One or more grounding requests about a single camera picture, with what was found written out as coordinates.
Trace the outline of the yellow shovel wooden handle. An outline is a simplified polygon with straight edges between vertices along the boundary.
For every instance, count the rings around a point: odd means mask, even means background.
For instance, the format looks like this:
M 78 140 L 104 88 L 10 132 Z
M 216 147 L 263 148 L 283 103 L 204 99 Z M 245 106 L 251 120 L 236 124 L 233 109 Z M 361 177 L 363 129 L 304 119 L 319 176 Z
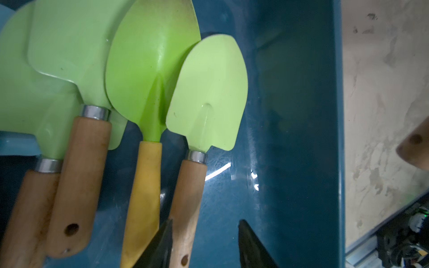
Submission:
M 396 153 L 405 162 L 429 170 L 429 118 L 417 126 L 397 147 Z

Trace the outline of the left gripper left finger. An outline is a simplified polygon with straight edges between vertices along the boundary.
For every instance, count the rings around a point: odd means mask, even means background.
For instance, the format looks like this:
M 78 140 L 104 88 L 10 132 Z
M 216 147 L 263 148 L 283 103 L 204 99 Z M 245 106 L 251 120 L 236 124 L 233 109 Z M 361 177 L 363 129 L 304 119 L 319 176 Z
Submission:
M 133 268 L 168 268 L 173 246 L 173 220 L 166 220 Z

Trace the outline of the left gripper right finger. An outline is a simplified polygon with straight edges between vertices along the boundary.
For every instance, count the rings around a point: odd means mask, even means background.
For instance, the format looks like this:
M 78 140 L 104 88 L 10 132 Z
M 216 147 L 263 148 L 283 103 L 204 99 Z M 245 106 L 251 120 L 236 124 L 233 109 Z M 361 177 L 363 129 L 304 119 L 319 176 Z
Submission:
M 242 268 L 279 268 L 246 220 L 239 222 L 239 252 Z

